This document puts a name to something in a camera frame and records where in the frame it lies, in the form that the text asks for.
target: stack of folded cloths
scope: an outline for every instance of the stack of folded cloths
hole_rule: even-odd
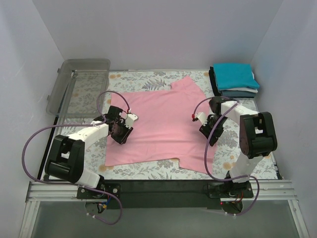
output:
[[[251,66],[244,63],[215,63],[209,77],[215,96],[253,98],[260,87]]]

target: pink towel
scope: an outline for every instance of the pink towel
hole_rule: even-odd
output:
[[[191,117],[195,106],[206,97],[188,76],[171,86],[168,91],[122,93],[139,119],[125,144],[108,138],[106,166],[178,158],[180,167],[206,173],[206,138],[199,132],[201,124],[192,122]],[[111,104],[126,108],[116,94],[111,95]],[[198,112],[208,114],[208,103],[203,103]],[[215,150],[216,146],[208,149],[210,170]]]

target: table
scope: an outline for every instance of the table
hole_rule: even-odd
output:
[[[191,77],[206,97],[213,96],[207,71],[114,71],[109,74],[108,90],[117,92],[169,90],[172,82],[185,76]],[[91,85],[87,88],[82,85],[80,87],[75,86],[69,105],[63,105],[63,107],[68,107],[68,110],[73,110],[75,107],[84,107],[91,100],[89,92],[93,89]],[[239,101],[251,110],[257,109],[253,99],[239,99]],[[110,95],[106,95],[103,113],[107,112],[110,103]],[[90,123],[92,119],[60,118],[58,124]],[[218,141],[218,149],[212,165],[212,174],[218,178],[225,177],[240,154],[239,126],[228,119],[224,128],[225,131]],[[67,135],[80,129],[79,127],[62,127],[57,129],[55,134]],[[97,141],[85,154],[85,167],[104,176],[105,179],[210,179],[206,174],[179,168],[177,158],[106,167],[106,140],[105,137]],[[258,179],[277,179],[274,161],[272,154],[265,157],[259,162],[252,175]]]

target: white wall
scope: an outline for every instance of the white wall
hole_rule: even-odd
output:
[[[0,237],[18,237],[29,179],[22,147],[37,129],[53,123],[46,98],[63,58],[31,0],[0,1]],[[49,132],[27,151],[37,175]]]
[[[250,62],[282,0],[33,0],[65,59],[111,69]]]
[[[252,65],[259,109],[273,115],[282,175],[293,181],[311,237],[317,237],[317,3],[285,0]]]

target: gray folded cloth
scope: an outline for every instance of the gray folded cloth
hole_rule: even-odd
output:
[[[222,90],[220,91],[220,93],[224,97],[231,97],[231,98],[254,98],[256,96],[256,93],[251,93],[247,91]]]

